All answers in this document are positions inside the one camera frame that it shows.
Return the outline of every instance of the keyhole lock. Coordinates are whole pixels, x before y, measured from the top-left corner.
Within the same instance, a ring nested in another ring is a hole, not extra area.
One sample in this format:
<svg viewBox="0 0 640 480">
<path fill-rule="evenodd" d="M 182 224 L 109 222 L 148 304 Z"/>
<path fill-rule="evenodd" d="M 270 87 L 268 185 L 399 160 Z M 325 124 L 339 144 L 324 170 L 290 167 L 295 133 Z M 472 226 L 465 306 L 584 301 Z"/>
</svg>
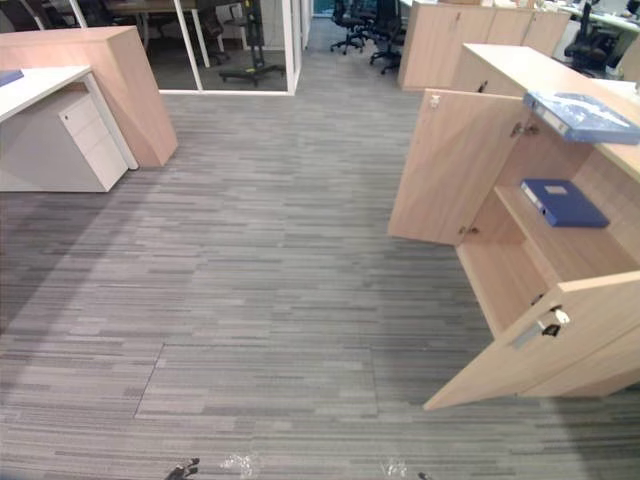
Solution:
<svg viewBox="0 0 640 480">
<path fill-rule="evenodd" d="M 553 307 L 549 311 L 553 313 L 556 321 L 550 323 L 549 325 L 545 325 L 542 320 L 538 320 L 538 325 L 542 330 L 543 336 L 557 337 L 562 326 L 571 323 L 571 319 L 569 318 L 569 315 L 567 315 L 566 312 L 562 310 L 562 305 Z"/>
</svg>

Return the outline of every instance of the blue folder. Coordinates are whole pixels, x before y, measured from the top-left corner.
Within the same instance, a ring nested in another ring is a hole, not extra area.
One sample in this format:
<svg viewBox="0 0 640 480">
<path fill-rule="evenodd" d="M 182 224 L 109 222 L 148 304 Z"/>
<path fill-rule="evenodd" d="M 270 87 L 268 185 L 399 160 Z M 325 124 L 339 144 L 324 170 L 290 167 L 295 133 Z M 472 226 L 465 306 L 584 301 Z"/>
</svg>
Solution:
<svg viewBox="0 0 640 480">
<path fill-rule="evenodd" d="M 0 70 L 0 87 L 24 77 L 21 70 Z"/>
<path fill-rule="evenodd" d="M 565 140 L 630 145 L 640 142 L 640 127 L 589 95 L 527 92 L 523 102 Z"/>
<path fill-rule="evenodd" d="M 552 227 L 609 225 L 607 217 L 569 180 L 525 178 L 520 187 Z"/>
</svg>

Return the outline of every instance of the glass partition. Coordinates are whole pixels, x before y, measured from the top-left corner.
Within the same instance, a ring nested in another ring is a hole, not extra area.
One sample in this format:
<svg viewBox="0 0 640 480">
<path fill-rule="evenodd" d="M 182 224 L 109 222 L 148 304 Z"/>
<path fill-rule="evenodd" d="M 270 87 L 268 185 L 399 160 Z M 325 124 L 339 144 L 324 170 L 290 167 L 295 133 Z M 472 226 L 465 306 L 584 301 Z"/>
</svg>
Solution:
<svg viewBox="0 0 640 480">
<path fill-rule="evenodd" d="M 301 1 L 0 0 L 0 31 L 135 26 L 161 90 L 293 92 Z"/>
</svg>

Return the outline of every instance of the plastic bag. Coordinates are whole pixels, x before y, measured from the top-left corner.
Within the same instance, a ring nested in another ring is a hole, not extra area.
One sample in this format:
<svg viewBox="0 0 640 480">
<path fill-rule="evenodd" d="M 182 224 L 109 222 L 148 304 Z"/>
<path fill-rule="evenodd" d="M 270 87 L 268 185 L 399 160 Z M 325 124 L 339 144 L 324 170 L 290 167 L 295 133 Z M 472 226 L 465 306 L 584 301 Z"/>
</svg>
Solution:
<svg viewBox="0 0 640 480">
<path fill-rule="evenodd" d="M 407 478 L 407 465 L 400 458 L 391 457 L 380 463 L 384 478 Z"/>
<path fill-rule="evenodd" d="M 245 456 L 234 453 L 233 455 L 229 455 L 224 462 L 220 464 L 220 468 L 240 472 L 240 478 L 242 480 L 258 478 L 261 467 L 262 460 L 255 453 L 250 453 Z"/>
</svg>

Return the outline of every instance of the cabinet shelf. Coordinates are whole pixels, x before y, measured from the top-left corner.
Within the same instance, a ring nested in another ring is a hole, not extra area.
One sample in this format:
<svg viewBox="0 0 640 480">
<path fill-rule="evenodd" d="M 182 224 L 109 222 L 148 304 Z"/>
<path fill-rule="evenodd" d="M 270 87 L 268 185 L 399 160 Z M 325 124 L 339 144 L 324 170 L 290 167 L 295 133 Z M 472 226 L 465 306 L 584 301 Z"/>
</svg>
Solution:
<svg viewBox="0 0 640 480">
<path fill-rule="evenodd" d="M 523 244 L 463 243 L 456 251 L 494 337 L 549 288 Z"/>
<path fill-rule="evenodd" d="M 639 268 L 608 229 L 551 227 L 519 187 L 498 186 L 495 192 L 561 281 Z"/>
</svg>

